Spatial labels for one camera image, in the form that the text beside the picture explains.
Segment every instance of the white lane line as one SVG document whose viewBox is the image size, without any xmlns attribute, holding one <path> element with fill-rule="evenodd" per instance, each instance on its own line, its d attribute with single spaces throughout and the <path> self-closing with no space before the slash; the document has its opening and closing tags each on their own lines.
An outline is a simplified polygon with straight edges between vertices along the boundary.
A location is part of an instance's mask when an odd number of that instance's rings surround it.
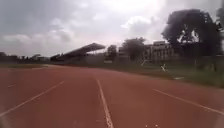
<svg viewBox="0 0 224 128">
<path fill-rule="evenodd" d="M 13 87 L 13 86 L 16 86 L 15 84 L 11 84 L 11 85 L 9 85 L 9 86 L 7 86 L 8 88 L 11 88 L 11 87 Z"/>
<path fill-rule="evenodd" d="M 0 117 L 5 116 L 6 114 L 9 114 L 9 113 L 12 112 L 12 111 L 15 111 L 15 110 L 18 109 L 19 107 L 21 107 L 21 106 L 25 105 L 26 103 L 29 103 L 29 102 L 35 100 L 36 98 L 38 98 L 38 97 L 40 97 L 40 96 L 42 96 L 42 95 L 44 95 L 44 94 L 50 92 L 51 90 L 55 89 L 56 87 L 58 87 L 59 85 L 61 85 L 61 84 L 63 84 L 63 83 L 64 83 L 64 81 L 62 81 L 62 82 L 60 82 L 59 84 L 57 84 L 57 85 L 55 85 L 55 86 L 53 86 L 53 87 L 51 87 L 51 88 L 49 88 L 49 89 L 43 91 L 42 93 L 40 93 L 40 94 L 38 94 L 38 95 L 36 95 L 36 96 L 30 98 L 29 100 L 24 101 L 24 102 L 20 103 L 19 105 L 16 105 L 15 107 L 12 107 L 12 108 L 10 108 L 10 109 L 8 109 L 8 110 L 6 110 L 6 111 L 0 113 Z"/>
<path fill-rule="evenodd" d="M 158 93 L 161 93 L 161 94 L 163 94 L 163 95 L 169 96 L 169 97 L 171 97 L 171 98 L 180 100 L 180 101 L 182 101 L 182 102 L 185 102 L 185 103 L 188 103 L 188 104 L 191 104 L 191 105 L 194 105 L 194 106 L 197 106 L 197 107 L 200 107 L 200 108 L 203 108 L 203 109 L 206 109 L 206 110 L 209 110 L 209 111 L 212 111 L 212 112 L 221 114 L 221 115 L 224 115 L 224 112 L 222 112 L 222 111 L 219 111 L 219 110 L 216 110 L 216 109 L 213 109 L 213 108 L 209 108 L 209 107 L 200 105 L 200 104 L 198 104 L 198 103 L 195 103 L 195 102 L 192 102 L 192 101 L 189 101 L 189 100 L 185 100 L 185 99 L 183 99 L 183 98 L 176 97 L 176 96 L 174 96 L 174 95 L 167 94 L 167 93 L 165 93 L 165 92 L 162 92 L 162 91 L 159 91 L 159 90 L 156 90 L 156 89 L 153 89 L 153 90 L 156 91 L 156 92 L 158 92 Z"/>
<path fill-rule="evenodd" d="M 103 90 L 102 90 L 102 87 L 101 87 L 101 84 L 100 84 L 99 80 L 97 80 L 97 84 L 99 86 L 100 95 L 101 95 L 101 99 L 102 99 L 102 102 L 103 102 L 103 108 L 104 108 L 106 121 L 107 121 L 106 122 L 107 123 L 107 128 L 114 128 L 113 122 L 111 120 L 110 112 L 109 112 L 109 109 L 108 109 L 108 106 L 107 106 L 107 102 L 106 102 L 106 99 L 104 97 Z"/>
</svg>

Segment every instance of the grass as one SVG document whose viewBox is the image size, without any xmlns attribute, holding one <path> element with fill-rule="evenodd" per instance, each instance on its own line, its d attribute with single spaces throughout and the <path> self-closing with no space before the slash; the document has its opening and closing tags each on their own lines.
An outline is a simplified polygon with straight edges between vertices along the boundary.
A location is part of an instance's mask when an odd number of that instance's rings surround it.
<svg viewBox="0 0 224 128">
<path fill-rule="evenodd" d="M 158 65 L 140 66 L 140 64 L 79 64 L 78 66 L 106 68 L 117 71 L 136 73 L 141 75 L 162 77 L 166 79 L 196 83 L 197 85 L 224 88 L 224 72 L 213 72 L 209 70 L 196 70 L 189 66 L 167 66 L 164 72 Z"/>
<path fill-rule="evenodd" d="M 0 68 L 41 68 L 43 65 L 41 64 L 0 64 Z"/>
</svg>

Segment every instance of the building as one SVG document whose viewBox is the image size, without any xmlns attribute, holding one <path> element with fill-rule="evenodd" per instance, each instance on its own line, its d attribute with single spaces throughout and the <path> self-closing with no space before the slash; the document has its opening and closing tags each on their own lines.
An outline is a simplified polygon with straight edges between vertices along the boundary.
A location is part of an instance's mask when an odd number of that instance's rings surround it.
<svg viewBox="0 0 224 128">
<path fill-rule="evenodd" d="M 120 60 L 129 60 L 130 59 L 128 53 L 124 51 L 123 47 L 118 48 L 118 54 L 117 55 L 118 55 L 118 58 Z"/>
<path fill-rule="evenodd" d="M 153 44 L 145 45 L 145 51 L 143 52 L 144 60 L 159 62 L 177 58 L 178 55 L 174 53 L 172 46 L 165 43 L 165 41 L 156 41 Z"/>
</svg>

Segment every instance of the red running track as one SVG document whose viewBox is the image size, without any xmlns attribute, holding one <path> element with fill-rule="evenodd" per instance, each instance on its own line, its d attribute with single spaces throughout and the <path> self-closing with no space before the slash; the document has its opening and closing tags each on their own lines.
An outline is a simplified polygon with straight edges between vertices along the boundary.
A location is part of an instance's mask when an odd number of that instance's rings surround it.
<svg viewBox="0 0 224 128">
<path fill-rule="evenodd" d="M 224 91 L 117 71 L 0 69 L 2 128 L 223 128 Z"/>
</svg>

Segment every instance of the white cloud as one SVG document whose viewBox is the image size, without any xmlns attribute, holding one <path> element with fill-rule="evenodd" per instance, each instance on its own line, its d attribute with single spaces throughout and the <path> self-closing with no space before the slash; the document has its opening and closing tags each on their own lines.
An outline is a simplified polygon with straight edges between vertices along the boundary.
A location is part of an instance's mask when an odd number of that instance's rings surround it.
<svg viewBox="0 0 224 128">
<path fill-rule="evenodd" d="M 6 36 L 3 36 L 3 39 L 5 41 L 10 41 L 10 42 L 19 41 L 19 42 L 29 43 L 30 41 L 30 38 L 27 35 L 22 35 L 22 34 L 6 35 Z"/>
<path fill-rule="evenodd" d="M 97 13 L 93 16 L 94 21 L 104 21 L 107 18 L 105 13 Z"/>
<path fill-rule="evenodd" d="M 144 18 L 142 16 L 131 17 L 125 24 L 121 27 L 131 29 L 139 24 L 149 25 L 151 23 L 150 19 Z"/>
</svg>

